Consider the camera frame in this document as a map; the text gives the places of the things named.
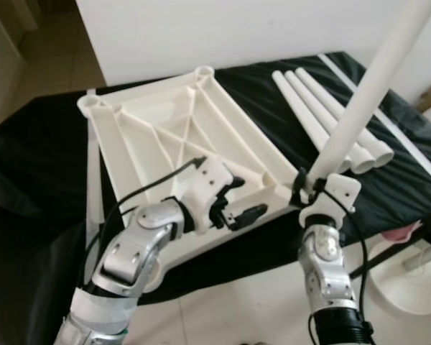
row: pink object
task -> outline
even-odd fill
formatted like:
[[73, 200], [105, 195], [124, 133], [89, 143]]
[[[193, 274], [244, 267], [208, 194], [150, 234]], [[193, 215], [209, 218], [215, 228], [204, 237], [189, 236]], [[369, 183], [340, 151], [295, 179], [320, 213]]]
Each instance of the pink object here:
[[415, 223], [407, 225], [403, 228], [385, 231], [381, 235], [387, 241], [390, 241], [393, 243], [405, 243], [410, 240], [410, 237], [412, 236], [412, 232], [414, 232], [419, 227], [421, 227], [421, 225], [422, 225], [421, 221], [416, 221]]

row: black tablecloth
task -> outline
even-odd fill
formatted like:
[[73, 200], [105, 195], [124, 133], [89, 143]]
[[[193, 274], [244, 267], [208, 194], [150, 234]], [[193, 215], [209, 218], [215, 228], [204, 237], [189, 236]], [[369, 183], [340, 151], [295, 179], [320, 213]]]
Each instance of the black tablecloth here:
[[[355, 83], [360, 81], [364, 69], [351, 57], [329, 57]], [[309, 169], [318, 153], [271, 79], [276, 69], [300, 66], [348, 103], [351, 92], [317, 57], [217, 70], [215, 76], [295, 167]], [[76, 106], [83, 94], [37, 98], [0, 125], [1, 345], [51, 344], [68, 311], [84, 248], [88, 138]], [[381, 108], [431, 161], [431, 123], [393, 92]], [[431, 216], [431, 177], [377, 119], [369, 129], [396, 155], [388, 165], [354, 176], [363, 186], [356, 215], [365, 237]], [[104, 166], [101, 173], [107, 212], [114, 196]], [[115, 222], [120, 231], [119, 216]], [[348, 222], [343, 232], [346, 244], [356, 240]], [[280, 217], [169, 271], [140, 303], [169, 300], [295, 261], [300, 234], [297, 213]]]

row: cable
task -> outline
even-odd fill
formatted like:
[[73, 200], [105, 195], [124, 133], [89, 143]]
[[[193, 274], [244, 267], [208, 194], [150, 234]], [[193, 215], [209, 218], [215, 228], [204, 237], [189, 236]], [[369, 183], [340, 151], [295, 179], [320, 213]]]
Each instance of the cable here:
[[308, 317], [308, 333], [310, 334], [310, 338], [311, 338], [311, 341], [313, 342], [313, 345], [318, 345], [316, 343], [315, 336], [313, 336], [313, 332], [311, 331], [311, 320], [312, 319], [313, 319], [313, 315], [310, 315]]
[[[369, 255], [367, 253], [366, 241], [364, 240], [361, 227], [359, 226], [357, 220], [354, 219], [353, 214], [351, 214], [351, 212], [347, 210], [346, 207], [334, 195], [329, 193], [326, 189], [323, 189], [323, 192], [329, 198], [331, 198], [338, 206], [340, 206], [340, 208], [345, 212], [347, 217], [350, 219], [350, 221], [353, 223], [354, 227], [356, 228], [356, 231], [358, 232], [358, 238], [362, 247], [362, 267], [363, 267], [363, 272], [361, 277], [361, 289], [359, 290], [359, 311], [361, 312], [362, 319], [365, 321], [366, 316], [364, 314], [364, 295], [366, 293], [367, 273], [369, 272], [369, 269], [368, 269]], [[376, 345], [371, 335], [369, 336], [369, 340], [372, 345]]]
[[[119, 210], [120, 206], [123, 205], [125, 202], [127, 202], [129, 199], [133, 198], [134, 196], [139, 195], [140, 193], [145, 192], [146, 190], [149, 190], [150, 188], [153, 188], [167, 180], [169, 180], [170, 178], [173, 178], [174, 176], [180, 174], [182, 171], [184, 171], [185, 169], [187, 169], [189, 166], [194, 165], [196, 166], [196, 168], [200, 167], [200, 165], [205, 161], [206, 157], [200, 157], [200, 158], [193, 158], [192, 160], [189, 160], [188, 162], [186, 162], [184, 165], [182, 165], [181, 167], [177, 168], [176, 170], [174, 170], [173, 172], [171, 172], [170, 174], [163, 176], [162, 178], [160, 178], [159, 180], [156, 180], [142, 188], [139, 188], [137, 190], [134, 190], [132, 192], [130, 192], [130, 194], [124, 196], [123, 198], [121, 198], [120, 200], [118, 200], [115, 205], [113, 205], [113, 207], [110, 209], [110, 211], [107, 214], [106, 217], [106, 221], [103, 224], [103, 230], [99, 230], [99, 232], [93, 237], [93, 239], [91, 240], [91, 242], [89, 243], [89, 245], [86, 247], [86, 251], [85, 254], [83, 255], [82, 258], [82, 265], [80, 267], [80, 272], [78, 274], [78, 284], [77, 286], [81, 288], [81, 286], [83, 286], [83, 278], [84, 278], [84, 272], [85, 272], [85, 265], [86, 265], [86, 260], [88, 259], [89, 253], [92, 250], [92, 248], [94, 247], [94, 244], [96, 243], [96, 241], [99, 239], [99, 253], [98, 253], [98, 257], [96, 260], [96, 264], [98, 264], [99, 260], [101, 259], [101, 255], [102, 255], [102, 250], [101, 250], [101, 246], [103, 243], [103, 240], [105, 239], [106, 233], [109, 229], [109, 225], [111, 223], [111, 220], [113, 219], [113, 216], [115, 215], [115, 212], [117, 210]], [[133, 211], [135, 209], [135, 207], [132, 208], [128, 208], [126, 211], [124, 211], [123, 213], [121, 213], [122, 216], [124, 216], [125, 214]]]

